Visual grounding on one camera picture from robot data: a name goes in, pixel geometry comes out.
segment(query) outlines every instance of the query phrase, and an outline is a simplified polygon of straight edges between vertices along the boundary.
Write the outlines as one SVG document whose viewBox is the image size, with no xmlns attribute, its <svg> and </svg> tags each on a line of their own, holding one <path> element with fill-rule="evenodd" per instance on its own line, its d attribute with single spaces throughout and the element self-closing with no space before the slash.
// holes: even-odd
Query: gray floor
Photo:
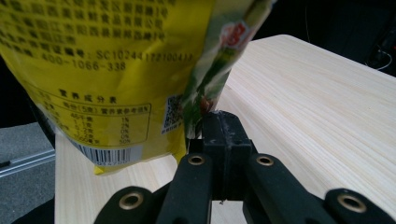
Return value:
<svg viewBox="0 0 396 224">
<path fill-rule="evenodd" d="M 0 162 L 51 149 L 37 123 L 0 129 Z M 12 223 L 50 200 L 55 192 L 55 162 L 0 178 L 0 224 Z"/>
</svg>

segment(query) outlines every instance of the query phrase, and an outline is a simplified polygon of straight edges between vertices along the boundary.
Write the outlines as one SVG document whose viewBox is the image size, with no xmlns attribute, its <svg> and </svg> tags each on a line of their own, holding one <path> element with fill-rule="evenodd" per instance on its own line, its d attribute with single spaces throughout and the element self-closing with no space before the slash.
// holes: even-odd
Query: barcode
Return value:
<svg viewBox="0 0 396 224">
<path fill-rule="evenodd" d="M 73 143 L 90 161 L 100 166 L 123 165 L 139 161 L 142 156 L 142 146 L 124 149 L 99 149 Z"/>
<path fill-rule="evenodd" d="M 182 95 L 169 96 L 166 100 L 162 134 L 168 133 L 181 125 L 183 120 L 181 108 Z"/>
</svg>

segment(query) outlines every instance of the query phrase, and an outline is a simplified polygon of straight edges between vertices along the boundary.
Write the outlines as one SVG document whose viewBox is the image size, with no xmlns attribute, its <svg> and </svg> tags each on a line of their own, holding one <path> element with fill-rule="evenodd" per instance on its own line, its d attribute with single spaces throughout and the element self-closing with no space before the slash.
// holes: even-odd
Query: light wood surface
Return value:
<svg viewBox="0 0 396 224">
<path fill-rule="evenodd" d="M 396 78 L 286 35 L 253 41 L 233 67 L 218 109 L 237 115 L 260 152 L 278 157 L 308 189 L 356 190 L 396 218 Z M 154 191 L 172 179 L 170 157 L 114 175 L 61 134 L 56 223 L 93 223 L 117 190 Z M 214 203 L 212 223 L 244 223 L 241 203 Z"/>
</svg>

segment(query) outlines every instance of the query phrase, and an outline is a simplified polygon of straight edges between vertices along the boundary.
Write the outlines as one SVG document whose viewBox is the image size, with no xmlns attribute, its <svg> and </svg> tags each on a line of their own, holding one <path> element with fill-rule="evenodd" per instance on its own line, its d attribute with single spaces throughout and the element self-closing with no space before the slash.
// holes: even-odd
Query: wooden table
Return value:
<svg viewBox="0 0 396 224">
<path fill-rule="evenodd" d="M 218 109 L 237 115 L 260 152 L 283 161 L 308 191 L 356 190 L 396 218 L 396 78 L 279 35 L 251 42 Z M 117 190 L 154 191 L 172 179 L 170 157 L 96 176 L 60 134 L 56 223 L 92 223 Z M 241 203 L 214 203 L 212 223 L 245 222 Z"/>
</svg>

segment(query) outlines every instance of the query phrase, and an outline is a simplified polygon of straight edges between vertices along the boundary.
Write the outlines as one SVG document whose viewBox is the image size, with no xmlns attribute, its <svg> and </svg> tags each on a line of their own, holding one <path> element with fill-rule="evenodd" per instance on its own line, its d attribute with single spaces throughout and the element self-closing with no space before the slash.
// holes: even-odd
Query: plastic packaging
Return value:
<svg viewBox="0 0 396 224">
<path fill-rule="evenodd" d="M 102 174 L 184 156 L 185 136 L 198 134 L 270 8 L 268 0 L 1 0 L 0 53 Z"/>
</svg>

